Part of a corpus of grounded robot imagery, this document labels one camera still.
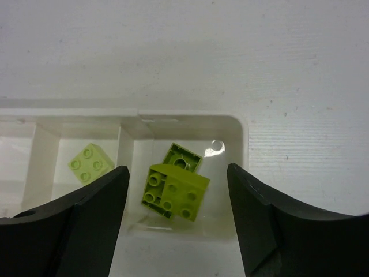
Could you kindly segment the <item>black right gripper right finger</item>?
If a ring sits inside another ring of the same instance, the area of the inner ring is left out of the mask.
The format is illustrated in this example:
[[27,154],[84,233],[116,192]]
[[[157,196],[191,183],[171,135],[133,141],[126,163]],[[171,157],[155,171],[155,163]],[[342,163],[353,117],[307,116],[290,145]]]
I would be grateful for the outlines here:
[[368,215],[299,201],[231,163],[227,181],[246,276],[367,276]]

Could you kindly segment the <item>light green lego brick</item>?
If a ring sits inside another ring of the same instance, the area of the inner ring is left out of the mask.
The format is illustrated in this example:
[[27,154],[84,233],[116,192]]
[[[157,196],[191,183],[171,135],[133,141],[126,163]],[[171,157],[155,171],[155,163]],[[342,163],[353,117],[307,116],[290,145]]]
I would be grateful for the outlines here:
[[83,185],[87,185],[113,170],[115,164],[99,145],[90,143],[68,163],[68,167]]

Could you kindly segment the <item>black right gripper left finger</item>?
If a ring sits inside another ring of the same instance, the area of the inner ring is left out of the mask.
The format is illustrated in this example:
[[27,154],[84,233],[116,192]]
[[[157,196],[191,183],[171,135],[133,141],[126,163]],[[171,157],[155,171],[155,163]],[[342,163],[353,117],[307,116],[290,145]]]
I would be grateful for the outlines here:
[[108,276],[130,174],[119,166],[56,200],[1,218],[1,276]]

